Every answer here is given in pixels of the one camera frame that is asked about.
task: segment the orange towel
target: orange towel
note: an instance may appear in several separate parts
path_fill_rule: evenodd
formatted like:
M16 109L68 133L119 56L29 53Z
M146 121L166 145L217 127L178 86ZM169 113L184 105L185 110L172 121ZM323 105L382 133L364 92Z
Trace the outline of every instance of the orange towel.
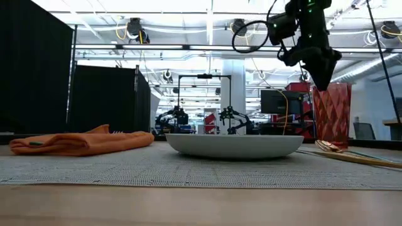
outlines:
M141 148L153 142L148 132L130 134L109 133L109 125L99 126L86 133L49 134L15 139L10 142L14 154L58 156L93 156Z

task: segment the red glass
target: red glass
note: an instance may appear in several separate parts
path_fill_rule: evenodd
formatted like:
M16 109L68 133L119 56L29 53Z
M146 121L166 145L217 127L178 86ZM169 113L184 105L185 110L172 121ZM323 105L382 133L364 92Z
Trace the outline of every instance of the red glass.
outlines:
M313 88L317 139L348 148L352 85L331 83L327 91Z

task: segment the white column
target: white column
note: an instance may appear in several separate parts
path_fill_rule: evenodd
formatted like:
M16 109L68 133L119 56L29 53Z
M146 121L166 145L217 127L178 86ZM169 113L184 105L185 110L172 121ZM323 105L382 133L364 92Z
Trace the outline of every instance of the white column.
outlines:
M222 75L232 75L232 106L239 113L246 113L246 70L244 68L244 60L223 60ZM221 78L220 80L220 110L229 106L229 79ZM231 120L231 127L239 123ZM220 133L227 134L229 128L229 120L225 120L225 126L220 123ZM246 134L246 128L238 129L240 135Z

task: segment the ceiling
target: ceiling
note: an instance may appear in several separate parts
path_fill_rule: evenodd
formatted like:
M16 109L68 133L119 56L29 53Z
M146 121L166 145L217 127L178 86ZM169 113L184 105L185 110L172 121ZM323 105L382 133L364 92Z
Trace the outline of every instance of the ceiling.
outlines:
M33 0L58 19L73 27L79 26L77 43L80 44L111 44L128 43L124 37L124 26L130 18L141 18L141 24L146 30L151 44L160 45L231 45L231 23L236 18L246 21L266 19L266 13L273 0ZM272 15L282 13L288 1L278 0L273 7ZM330 45L334 48L377 48L374 38L369 36L372 24L366 5L351 10L352 0L332 1L330 8L325 10L325 17L330 28ZM402 26L402 14L399 10L400 0L371 0L375 24L380 28L383 21L393 20ZM266 28L255 26L248 28L249 38L236 38L236 45L260 45L265 38ZM384 48L402 48L402 41L397 38L385 40L381 38ZM286 46L293 46L293 40L285 40ZM248 86L264 86L264 81L256 71L263 71L267 82L273 86L285 87L290 82L297 82L300 67L285 67L276 59L276 53L256 52L250 55L240 55L234 51L172 51L146 50L140 60L138 50L78 50L76 59L83 65L102 65L134 68L140 65L141 71L150 84L166 83L163 72L170 69L174 83L179 74L220 73L222 60L226 58L245 58L246 81ZM378 54L354 53L344 54L338 62L335 72L341 72L362 60L378 58ZM192 85L219 85L218 79L209 81L184 78L182 83ZM174 97L171 88L154 89L153 93L163 100L161 106L174 105L170 100ZM187 100L188 108L200 112L198 108L218 107L219 100L196 102L195 97L216 97L215 89L186 89L183 95L191 96ZM247 112L258 109L258 91L247 89Z

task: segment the computer monitor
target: computer monitor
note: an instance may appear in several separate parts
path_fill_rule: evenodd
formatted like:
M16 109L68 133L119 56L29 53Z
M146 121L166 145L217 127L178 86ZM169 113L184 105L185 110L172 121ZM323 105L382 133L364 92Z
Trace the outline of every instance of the computer monitor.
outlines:
M303 94L292 91L282 91L288 99L288 114L303 113ZM261 91L261 113L286 114L286 99L277 90Z

